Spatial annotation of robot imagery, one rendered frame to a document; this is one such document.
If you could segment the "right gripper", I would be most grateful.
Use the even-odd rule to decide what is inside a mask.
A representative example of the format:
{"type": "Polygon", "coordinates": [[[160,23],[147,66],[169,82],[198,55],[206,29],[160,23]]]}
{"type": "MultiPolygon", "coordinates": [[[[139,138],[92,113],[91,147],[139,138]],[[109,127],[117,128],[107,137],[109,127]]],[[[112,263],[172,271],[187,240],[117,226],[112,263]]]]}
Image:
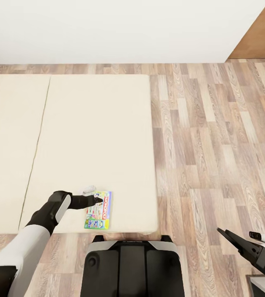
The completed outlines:
{"type": "Polygon", "coordinates": [[[232,245],[234,245],[242,257],[251,262],[251,265],[265,274],[265,247],[251,243],[242,237],[232,233],[228,229],[225,231],[218,228],[221,233],[232,245]]]}

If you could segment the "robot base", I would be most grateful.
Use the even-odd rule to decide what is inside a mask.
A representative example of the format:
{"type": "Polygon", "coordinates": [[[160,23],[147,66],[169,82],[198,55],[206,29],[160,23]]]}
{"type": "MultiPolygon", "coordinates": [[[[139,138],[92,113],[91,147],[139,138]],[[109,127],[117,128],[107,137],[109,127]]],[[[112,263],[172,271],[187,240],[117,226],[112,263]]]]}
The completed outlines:
{"type": "Polygon", "coordinates": [[[104,241],[96,235],[84,264],[80,297],[185,297],[180,256],[162,241],[104,241]]]}

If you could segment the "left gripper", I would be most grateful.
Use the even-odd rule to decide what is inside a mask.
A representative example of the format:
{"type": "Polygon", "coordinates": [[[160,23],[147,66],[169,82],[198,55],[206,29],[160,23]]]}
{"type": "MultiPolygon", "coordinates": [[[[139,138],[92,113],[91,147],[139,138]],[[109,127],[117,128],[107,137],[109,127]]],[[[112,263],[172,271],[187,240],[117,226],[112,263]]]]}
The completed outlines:
{"type": "Polygon", "coordinates": [[[78,209],[84,209],[86,207],[91,207],[94,206],[96,203],[103,202],[103,199],[100,199],[99,197],[95,197],[94,195],[89,195],[89,196],[80,196],[79,197],[79,204],[75,208],[76,210],[78,209]]]}

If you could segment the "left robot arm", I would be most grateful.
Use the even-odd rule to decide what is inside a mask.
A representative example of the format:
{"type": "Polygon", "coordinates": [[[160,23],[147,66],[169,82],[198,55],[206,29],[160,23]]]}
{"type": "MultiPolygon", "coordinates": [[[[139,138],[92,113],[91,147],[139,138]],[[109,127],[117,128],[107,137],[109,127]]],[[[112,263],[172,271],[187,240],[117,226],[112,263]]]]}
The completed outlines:
{"type": "Polygon", "coordinates": [[[80,188],[77,196],[55,191],[11,243],[0,252],[0,297],[24,297],[45,247],[67,209],[84,209],[103,202],[87,193],[93,185],[80,188]]]}

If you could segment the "board game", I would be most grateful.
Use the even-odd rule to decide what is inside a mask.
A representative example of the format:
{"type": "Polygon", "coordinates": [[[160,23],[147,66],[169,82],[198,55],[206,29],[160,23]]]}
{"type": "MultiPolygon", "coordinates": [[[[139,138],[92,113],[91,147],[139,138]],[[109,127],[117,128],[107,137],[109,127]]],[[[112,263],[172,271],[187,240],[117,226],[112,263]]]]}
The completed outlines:
{"type": "Polygon", "coordinates": [[[103,202],[88,207],[85,218],[85,229],[109,229],[112,191],[94,191],[90,195],[103,199],[103,202]]]}

